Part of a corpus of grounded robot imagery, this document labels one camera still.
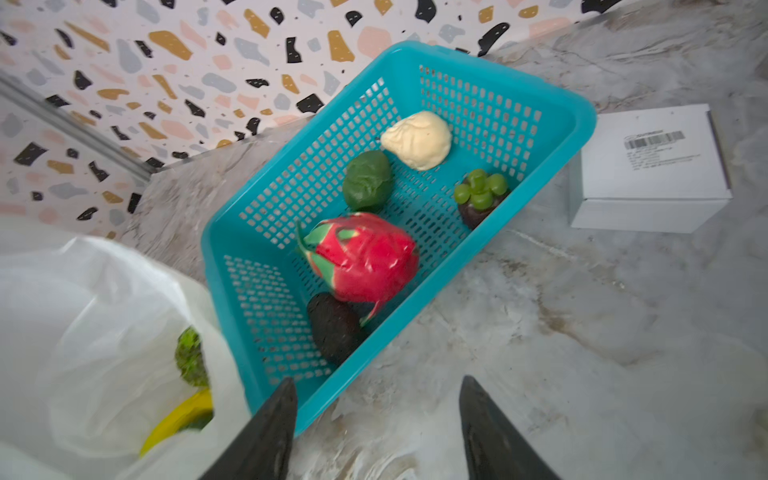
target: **dragon fruit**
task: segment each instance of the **dragon fruit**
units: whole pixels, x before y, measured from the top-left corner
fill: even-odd
[[[419,248],[403,230],[368,213],[320,222],[306,237],[296,222],[299,251],[342,302],[374,303],[365,326],[419,271]],[[315,244],[312,251],[307,244]]]

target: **plastic bag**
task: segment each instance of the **plastic bag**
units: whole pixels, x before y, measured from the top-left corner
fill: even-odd
[[[0,465],[0,478],[40,478],[44,467],[52,478],[189,480],[250,418],[210,294],[119,243],[0,217],[0,305],[0,446],[29,459]],[[138,459],[152,429],[196,392],[174,361],[190,325],[214,419]]]

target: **barcode label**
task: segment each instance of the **barcode label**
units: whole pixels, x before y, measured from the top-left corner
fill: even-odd
[[[650,137],[635,138],[624,142],[627,150],[642,147],[658,147],[659,145],[673,144],[678,140],[683,140],[685,135],[681,131],[674,131],[670,134],[651,135]]]

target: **cardboard box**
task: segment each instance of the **cardboard box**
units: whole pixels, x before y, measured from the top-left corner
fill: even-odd
[[[732,198],[706,104],[598,115],[570,173],[575,228],[691,233]]]

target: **gray marble surface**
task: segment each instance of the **gray marble surface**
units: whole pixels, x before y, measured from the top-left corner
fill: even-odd
[[[768,478],[766,2],[669,2],[494,58],[599,111],[709,103],[733,201],[575,230],[561,172],[296,441],[290,478],[467,478],[472,374],[564,479]],[[157,174],[123,242],[204,281],[208,218],[301,128]]]

